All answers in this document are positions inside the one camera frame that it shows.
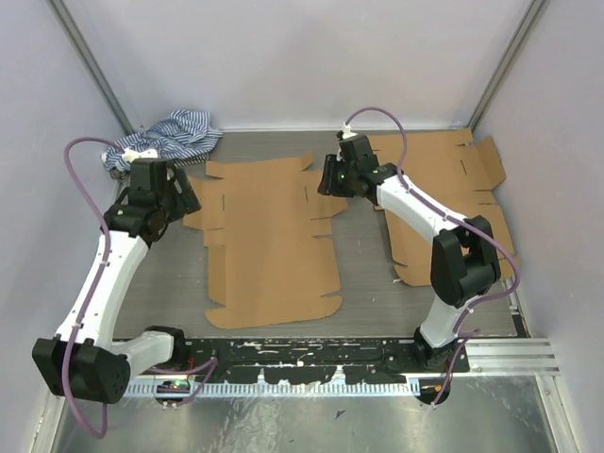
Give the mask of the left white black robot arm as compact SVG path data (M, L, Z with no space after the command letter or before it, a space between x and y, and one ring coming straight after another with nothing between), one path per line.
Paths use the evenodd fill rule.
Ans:
M50 392L114 404L128 382L158 367L171 375L190 361L185 334L176 327L147 328L115 343L113 333L127 289L151 245L167 227L201 205L183 169L167 159L137 159L128 187L104 213L92 268L70 313L51 339L32 349Z

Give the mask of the brown cardboard box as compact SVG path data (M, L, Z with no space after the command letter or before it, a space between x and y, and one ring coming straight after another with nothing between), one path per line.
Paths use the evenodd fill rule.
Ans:
M189 182L201 209L183 224L203 233L208 321L221 329L317 320L343 304L331 219L343 198L317 192L322 177L300 157L211 161Z

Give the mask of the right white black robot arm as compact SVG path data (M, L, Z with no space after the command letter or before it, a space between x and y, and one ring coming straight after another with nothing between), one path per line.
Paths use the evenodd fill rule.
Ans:
M431 245L430 284L435 298L413 334L412 354L426 372L442 368L458 339L462 314L501 277L489 221L467 218L437 202L392 163L381 164L369 138L337 134L339 149L325 158L317 192L362 197L404 221Z

